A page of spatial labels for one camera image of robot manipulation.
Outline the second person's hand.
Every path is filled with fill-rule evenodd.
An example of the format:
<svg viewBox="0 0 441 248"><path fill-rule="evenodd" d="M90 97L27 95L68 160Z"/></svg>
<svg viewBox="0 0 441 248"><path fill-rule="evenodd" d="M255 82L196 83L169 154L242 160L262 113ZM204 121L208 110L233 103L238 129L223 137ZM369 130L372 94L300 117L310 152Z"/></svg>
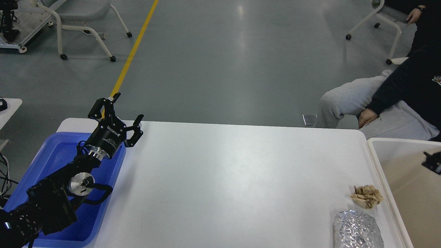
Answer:
<svg viewBox="0 0 441 248"><path fill-rule="evenodd" d="M414 8L406 18L407 25L416 23L420 19L421 15L422 11L419 8Z"/></svg>

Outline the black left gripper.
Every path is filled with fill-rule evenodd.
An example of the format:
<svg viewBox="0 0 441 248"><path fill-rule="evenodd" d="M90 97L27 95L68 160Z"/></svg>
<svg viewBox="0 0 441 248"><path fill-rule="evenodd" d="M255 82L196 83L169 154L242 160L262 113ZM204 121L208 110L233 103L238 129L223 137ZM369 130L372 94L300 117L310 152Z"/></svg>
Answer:
<svg viewBox="0 0 441 248"><path fill-rule="evenodd" d="M105 159L112 159L121 143L125 147L134 147L143 135L141 121L144 114L139 114L132 126L126 126L115 114L114 103L120 97L120 92L113 97L100 98L93 104L87 117L98 122L98 126L85 142L89 151L100 151ZM127 132L133 131L131 138Z"/></svg>

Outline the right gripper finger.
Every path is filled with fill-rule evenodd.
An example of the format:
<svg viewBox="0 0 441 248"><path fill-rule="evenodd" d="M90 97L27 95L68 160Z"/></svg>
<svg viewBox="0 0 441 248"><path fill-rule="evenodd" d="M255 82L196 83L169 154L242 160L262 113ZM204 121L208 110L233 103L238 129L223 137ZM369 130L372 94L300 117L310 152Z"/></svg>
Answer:
<svg viewBox="0 0 441 248"><path fill-rule="evenodd" d="M441 174L441 151L433 154L424 151L423 154L426 156L426 159L422 162L422 166L436 174Z"/></svg>

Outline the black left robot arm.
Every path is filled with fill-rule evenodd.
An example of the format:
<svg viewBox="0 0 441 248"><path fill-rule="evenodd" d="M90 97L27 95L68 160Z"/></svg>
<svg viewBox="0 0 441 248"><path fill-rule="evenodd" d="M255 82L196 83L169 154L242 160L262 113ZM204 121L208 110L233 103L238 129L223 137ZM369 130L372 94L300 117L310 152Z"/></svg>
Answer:
<svg viewBox="0 0 441 248"><path fill-rule="evenodd" d="M31 248L40 233L60 232L78 220L82 204L102 204L112 193L112 186L95 182L91 172L102 160L112 159L121 144L133 147L143 135L137 116L126 126L115 114L114 103L120 97L100 98L88 118L98 126L86 141L79 141L73 161L41 179L27 190L28 200L10 211L1 210L1 247Z"/></svg>

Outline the seated person's hand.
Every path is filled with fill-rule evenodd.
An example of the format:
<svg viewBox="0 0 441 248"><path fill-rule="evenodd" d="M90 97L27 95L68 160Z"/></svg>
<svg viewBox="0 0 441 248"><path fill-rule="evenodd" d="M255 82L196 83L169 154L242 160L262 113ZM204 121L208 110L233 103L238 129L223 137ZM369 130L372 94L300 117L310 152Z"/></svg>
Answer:
<svg viewBox="0 0 441 248"><path fill-rule="evenodd" d="M365 125L373 122L378 118L378 114L376 114L373 110L366 108L363 110L358 117L358 128L361 129Z"/></svg>

